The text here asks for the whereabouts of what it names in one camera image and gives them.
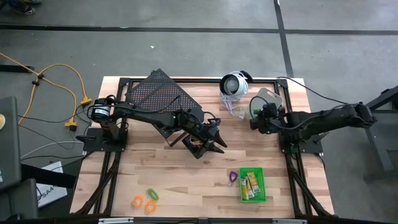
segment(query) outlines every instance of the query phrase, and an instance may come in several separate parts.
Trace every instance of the orange rubber band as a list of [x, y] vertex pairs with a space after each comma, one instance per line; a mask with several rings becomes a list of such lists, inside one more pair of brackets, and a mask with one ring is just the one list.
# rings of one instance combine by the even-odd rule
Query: orange rubber band
[[146, 204], [145, 204], [145, 212], [146, 213], [152, 213], [156, 210], [156, 202], [154, 200], [149, 200]]
[[136, 195], [134, 200], [131, 202], [132, 207], [141, 207], [142, 203], [144, 203], [144, 196], [143, 195]]

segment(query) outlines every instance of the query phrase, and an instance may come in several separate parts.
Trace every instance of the white label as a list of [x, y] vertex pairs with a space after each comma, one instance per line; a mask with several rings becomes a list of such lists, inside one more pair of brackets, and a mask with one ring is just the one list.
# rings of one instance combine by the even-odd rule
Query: white label
[[95, 109], [95, 113], [101, 113], [101, 114], [105, 114], [106, 116], [109, 116], [109, 112], [107, 112], [106, 110]]
[[101, 106], [101, 105], [94, 105], [95, 109], [102, 109], [102, 110], [106, 110], [106, 111], [110, 111], [111, 108], [108, 106]]

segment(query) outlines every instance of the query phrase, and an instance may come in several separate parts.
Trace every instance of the wooden table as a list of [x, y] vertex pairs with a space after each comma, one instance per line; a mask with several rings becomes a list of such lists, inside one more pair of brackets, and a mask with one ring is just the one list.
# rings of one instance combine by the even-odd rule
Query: wooden table
[[[104, 77], [99, 97], [115, 95], [119, 78]], [[288, 84], [293, 109], [310, 111], [305, 88], [290, 80]], [[112, 215], [147, 216], [143, 207], [132, 208], [130, 203], [136, 194], [145, 195], [146, 189], [153, 188], [160, 200], [157, 210], [149, 214], [152, 217], [294, 217], [286, 162], [279, 149], [278, 135], [252, 131], [248, 121], [233, 118], [220, 106], [219, 84], [181, 83], [180, 86], [202, 105], [204, 111], [211, 111], [222, 119], [219, 129], [228, 145], [228, 148], [222, 148], [225, 154], [208, 152], [195, 159], [181, 142], [169, 147], [152, 125], [129, 119], [128, 147], [119, 166]], [[246, 107], [263, 87], [274, 91], [272, 85], [249, 84], [249, 93], [239, 104]], [[97, 187], [103, 157], [103, 152], [94, 152], [83, 161], [71, 212], [77, 211]], [[309, 189], [325, 209], [333, 213], [320, 158], [304, 154], [303, 164]], [[241, 203], [239, 183], [228, 186], [229, 172], [240, 167], [264, 168], [267, 202]], [[300, 208], [304, 211], [302, 193], [299, 187], [297, 189]], [[107, 189], [104, 192], [103, 206]]]

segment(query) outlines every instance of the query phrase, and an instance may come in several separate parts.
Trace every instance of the purple ring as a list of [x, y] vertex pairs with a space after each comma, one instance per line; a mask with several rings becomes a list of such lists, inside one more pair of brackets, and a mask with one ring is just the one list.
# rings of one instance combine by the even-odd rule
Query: purple ring
[[238, 178], [238, 173], [236, 173], [235, 171], [231, 171], [229, 173], [229, 181], [231, 183], [235, 182], [235, 180]]

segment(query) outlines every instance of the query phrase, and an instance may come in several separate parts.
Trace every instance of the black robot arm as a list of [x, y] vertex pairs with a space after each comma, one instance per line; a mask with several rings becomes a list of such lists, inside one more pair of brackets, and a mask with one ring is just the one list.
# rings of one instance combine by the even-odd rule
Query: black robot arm
[[227, 147], [218, 130], [221, 119], [213, 116], [208, 119], [208, 123], [202, 123], [203, 112], [199, 108], [163, 113], [137, 108], [126, 102], [115, 102], [111, 97], [95, 100], [94, 106], [91, 107], [90, 118], [101, 125], [103, 138], [110, 144], [120, 140], [118, 139], [120, 135], [116, 121], [120, 118], [127, 118], [153, 124], [158, 130], [164, 132], [185, 131], [188, 136], [182, 141], [197, 159], [206, 151], [224, 153], [214, 145], [214, 142]]
[[250, 120], [251, 129], [262, 134], [284, 133], [291, 143], [298, 143], [311, 136], [343, 127], [369, 128], [376, 119], [370, 109], [358, 103], [339, 105], [327, 111], [284, 113], [269, 103]]

